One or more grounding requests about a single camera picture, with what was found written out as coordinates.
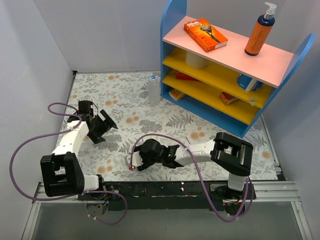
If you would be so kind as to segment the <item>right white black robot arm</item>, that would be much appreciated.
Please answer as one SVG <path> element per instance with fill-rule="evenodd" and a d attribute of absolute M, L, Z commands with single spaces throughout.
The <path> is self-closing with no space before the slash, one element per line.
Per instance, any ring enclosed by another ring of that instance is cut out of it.
<path fill-rule="evenodd" d="M 225 132 L 218 132 L 214 139 L 204 143 L 184 146 L 163 145 L 150 138 L 132 147 L 125 161 L 132 170 L 143 171 L 154 164 L 176 169 L 194 162 L 214 162 L 228 171 L 227 195 L 237 199 L 245 192 L 246 178 L 251 174 L 254 147 L 251 143 Z"/>

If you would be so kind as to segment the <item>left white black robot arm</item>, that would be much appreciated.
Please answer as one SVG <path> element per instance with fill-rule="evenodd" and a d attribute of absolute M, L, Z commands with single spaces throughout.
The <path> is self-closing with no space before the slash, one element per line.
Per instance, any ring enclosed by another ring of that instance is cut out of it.
<path fill-rule="evenodd" d="M 60 143 L 50 155 L 40 160 L 45 193 L 48 197 L 79 195 L 89 191 L 95 200 L 106 196 L 106 187 L 100 174 L 85 175 L 78 161 L 78 153 L 85 137 L 96 145 L 106 141 L 103 135 L 117 129 L 116 123 L 101 110 L 94 113 L 94 103 L 78 102 L 74 116 L 67 120 L 70 132 L 63 135 Z"/>

